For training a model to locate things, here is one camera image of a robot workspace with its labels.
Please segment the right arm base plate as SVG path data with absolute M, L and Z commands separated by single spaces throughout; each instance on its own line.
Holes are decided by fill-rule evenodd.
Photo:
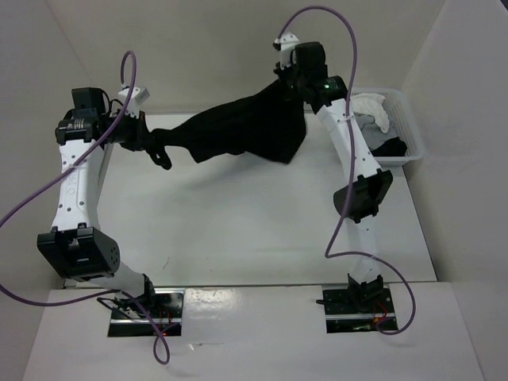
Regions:
M 346 287 L 324 288 L 316 303 L 324 309 L 327 333 L 375 332 L 377 325 L 388 332 L 398 330 L 391 292 L 387 287 L 380 296 L 362 306 L 353 305 Z

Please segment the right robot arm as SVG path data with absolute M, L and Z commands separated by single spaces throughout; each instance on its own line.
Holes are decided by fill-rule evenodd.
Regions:
M 340 299 L 322 299 L 329 312 L 372 312 L 384 288 L 378 259 L 370 253 L 375 244 L 372 224 L 393 183 L 373 157 L 352 111 L 344 80 L 328 73 L 325 49 L 319 42 L 303 43 L 286 33 L 275 39 L 279 54 L 275 73 L 291 94 L 299 95 L 326 127 L 341 160 L 347 184 L 335 192 L 333 203 L 339 221 L 325 249 L 325 258 L 356 256 L 348 285 Z

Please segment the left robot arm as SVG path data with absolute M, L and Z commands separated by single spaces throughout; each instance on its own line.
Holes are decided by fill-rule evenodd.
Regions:
M 149 92 L 122 89 L 118 97 L 126 111 L 116 117 L 106 112 L 101 89 L 84 87 L 71 94 L 75 107 L 55 131 L 65 178 L 51 229 L 38 235 L 37 248 L 62 279 L 127 292 L 131 310 L 148 317 L 158 306 L 152 282 L 121 261 L 118 243 L 101 231 L 98 201 L 113 145 L 136 147 L 148 131 L 140 107 Z

